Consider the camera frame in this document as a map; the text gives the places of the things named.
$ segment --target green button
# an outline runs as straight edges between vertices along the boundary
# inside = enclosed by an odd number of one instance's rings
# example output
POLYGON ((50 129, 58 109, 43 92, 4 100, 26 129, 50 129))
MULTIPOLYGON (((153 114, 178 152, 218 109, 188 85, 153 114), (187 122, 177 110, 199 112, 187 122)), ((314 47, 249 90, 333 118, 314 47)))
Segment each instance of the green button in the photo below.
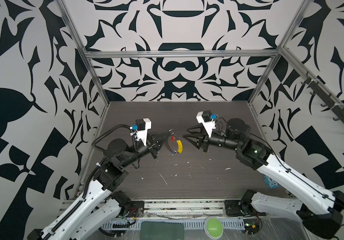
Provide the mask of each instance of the green button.
POLYGON ((207 222, 207 232, 214 238, 218 238, 223 233, 223 225, 217 218, 211 218, 207 222))

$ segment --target robotic arm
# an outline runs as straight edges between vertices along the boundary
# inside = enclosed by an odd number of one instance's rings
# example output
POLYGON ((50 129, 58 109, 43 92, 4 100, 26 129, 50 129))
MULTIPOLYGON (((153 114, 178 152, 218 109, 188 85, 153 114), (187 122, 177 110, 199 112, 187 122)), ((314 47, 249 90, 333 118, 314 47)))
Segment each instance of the robotic arm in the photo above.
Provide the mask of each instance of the robotic arm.
POLYGON ((92 147, 103 152, 104 157, 92 171, 85 183, 83 193, 71 204, 61 216, 55 219, 44 229, 35 229, 28 235, 28 240, 83 240, 99 229, 102 233, 114 237, 100 228, 112 218, 120 216, 125 218, 128 213, 131 200, 122 191, 114 192, 118 185, 128 175, 125 167, 134 162, 139 164, 140 159, 151 154, 157 158, 167 138, 173 135, 172 131, 150 135, 151 121, 148 118, 136 120, 132 127, 124 124, 116 125, 93 143, 92 147), (129 147, 120 138, 112 140, 107 149, 96 144, 118 128, 127 128, 131 132, 133 145, 129 147), (97 211, 91 213, 96 206, 106 200, 106 203, 97 211))
POLYGON ((217 131, 216 114, 204 111, 199 112, 196 118, 200 124, 187 129, 190 134, 184 135, 186 140, 198 149, 203 148, 204 152, 208 151, 209 145, 235 151, 236 158, 243 164, 271 177, 297 196, 279 198, 248 190, 238 204, 228 207, 235 210, 231 216, 268 212, 302 222, 319 237, 331 239, 335 235, 342 225, 340 212, 344 208, 344 193, 324 189, 292 169, 271 148, 249 138, 251 127, 241 119, 230 119, 226 122, 225 131, 217 131))

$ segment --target black and white patterned wall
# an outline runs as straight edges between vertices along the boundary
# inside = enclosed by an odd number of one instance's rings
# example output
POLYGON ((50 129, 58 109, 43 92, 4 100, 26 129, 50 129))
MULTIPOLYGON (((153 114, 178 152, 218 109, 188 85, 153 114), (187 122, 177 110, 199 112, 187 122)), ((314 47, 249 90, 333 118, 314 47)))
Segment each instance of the black and white patterned wall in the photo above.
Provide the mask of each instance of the black and white patterned wall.
POLYGON ((0 239, 72 195, 104 103, 51 0, 0 0, 0 239))
MULTIPOLYGON (((301 0, 66 0, 89 51, 275 49, 301 0)), ((95 59, 111 101, 248 100, 265 58, 95 59)))
MULTIPOLYGON (((344 103, 344 0, 315 0, 288 46, 344 103)), ((281 58, 253 106, 270 144, 290 166, 344 192, 344 124, 303 81, 281 58)), ((336 236, 344 239, 344 226, 336 236)))

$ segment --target green mat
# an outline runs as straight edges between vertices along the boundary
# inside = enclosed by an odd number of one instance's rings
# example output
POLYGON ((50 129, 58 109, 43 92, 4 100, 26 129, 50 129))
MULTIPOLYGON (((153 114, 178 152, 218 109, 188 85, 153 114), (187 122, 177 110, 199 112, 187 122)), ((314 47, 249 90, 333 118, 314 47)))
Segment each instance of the green mat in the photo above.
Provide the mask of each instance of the green mat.
POLYGON ((143 222, 140 240, 184 240, 182 223, 143 222))

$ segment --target yellow object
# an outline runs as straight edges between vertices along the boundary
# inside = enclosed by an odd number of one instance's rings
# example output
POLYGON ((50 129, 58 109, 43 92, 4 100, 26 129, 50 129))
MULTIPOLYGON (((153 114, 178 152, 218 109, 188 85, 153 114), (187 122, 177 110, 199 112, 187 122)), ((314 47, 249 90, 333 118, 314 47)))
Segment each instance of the yellow object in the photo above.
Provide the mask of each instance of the yellow object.
POLYGON ((179 153, 181 153, 183 151, 183 145, 181 144, 180 140, 177 140, 177 145, 179 146, 179 149, 177 150, 179 153))

